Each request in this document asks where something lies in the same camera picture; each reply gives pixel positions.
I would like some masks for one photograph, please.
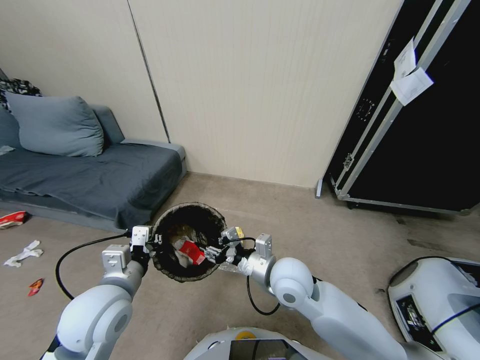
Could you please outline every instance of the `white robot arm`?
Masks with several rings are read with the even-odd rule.
[[[132,299],[150,259],[145,247],[149,226],[135,226],[131,246],[102,251],[105,273],[100,284],[74,298],[63,310],[56,338],[43,360],[105,360],[132,318]]]
[[[285,257],[276,260],[272,237],[261,234],[255,240],[254,252],[243,249],[234,231],[222,233],[220,245],[230,256],[226,261],[238,266],[242,274],[252,277],[287,308],[305,316],[332,348],[351,360],[438,360],[437,354],[418,343],[399,343],[380,321],[336,286],[317,281],[300,260]],[[223,260],[221,251],[209,247],[210,261]]]

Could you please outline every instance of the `floor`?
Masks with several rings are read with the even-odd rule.
[[[480,261],[479,212],[419,216],[349,210],[326,187],[315,199],[313,189],[189,173],[157,216],[174,204],[191,201],[215,207],[229,226],[241,226],[246,236],[272,234],[277,258],[301,259],[315,276],[335,284],[377,316],[398,340],[401,336],[385,293],[397,269],[425,255]],[[35,239],[45,251],[40,258],[24,260],[20,268],[0,266],[1,359],[40,358],[68,303],[55,282],[56,261],[68,249],[108,235],[41,217],[0,231],[4,260]],[[88,246],[64,261],[62,279],[74,295],[99,281],[100,253],[105,247],[105,243]],[[43,287],[28,297],[28,285],[38,278],[45,278]],[[275,306],[274,299],[254,285],[252,295],[261,309]],[[205,335],[237,326],[277,331],[342,359],[298,313],[284,308],[272,316],[256,313],[245,278],[231,272],[217,270],[202,281],[178,283],[151,266],[133,306],[133,318],[112,359],[182,359]]]

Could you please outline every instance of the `red snack package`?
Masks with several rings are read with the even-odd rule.
[[[205,260],[205,254],[199,247],[186,236],[183,236],[173,244],[173,247],[179,252],[188,256],[193,265],[200,265]]]
[[[35,281],[32,285],[29,286],[30,292],[28,293],[28,296],[33,296],[36,293],[38,293],[43,284],[44,284],[43,278],[39,278],[37,281]]]
[[[15,225],[21,225],[27,220],[26,211],[17,211],[3,217],[0,217],[0,229],[10,228]]]

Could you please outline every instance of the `wall panel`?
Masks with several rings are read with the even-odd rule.
[[[312,187],[401,1],[131,0],[191,171]]]
[[[108,105],[126,137],[167,140],[127,0],[3,0],[0,34],[9,77]]]

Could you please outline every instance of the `gray cushion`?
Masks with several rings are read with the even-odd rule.
[[[18,121],[23,148],[70,157],[102,153],[102,127],[80,96],[35,97],[8,92],[6,98]]]
[[[119,124],[108,106],[90,104],[90,107],[103,129],[103,148],[111,144],[120,144],[125,140],[124,134],[122,130],[120,130]]]
[[[11,113],[0,106],[0,147],[8,145],[20,149],[19,123]]]

